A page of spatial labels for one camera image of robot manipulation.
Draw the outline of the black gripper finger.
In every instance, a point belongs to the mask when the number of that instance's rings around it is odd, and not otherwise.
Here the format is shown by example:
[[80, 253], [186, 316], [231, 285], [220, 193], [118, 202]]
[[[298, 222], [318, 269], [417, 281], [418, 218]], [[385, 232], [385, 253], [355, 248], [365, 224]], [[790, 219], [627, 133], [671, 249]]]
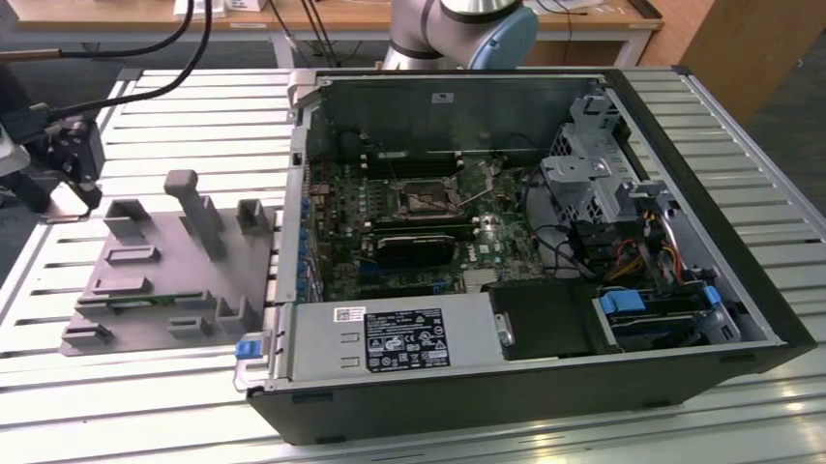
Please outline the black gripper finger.
[[2, 187], [12, 192], [32, 213], [47, 213], [52, 203], [51, 195], [23, 171], [3, 175]]
[[98, 123], [94, 120], [66, 121], [60, 125], [59, 133], [52, 137], [52, 148], [60, 179], [87, 207], [96, 209], [102, 200], [98, 180], [103, 169]]

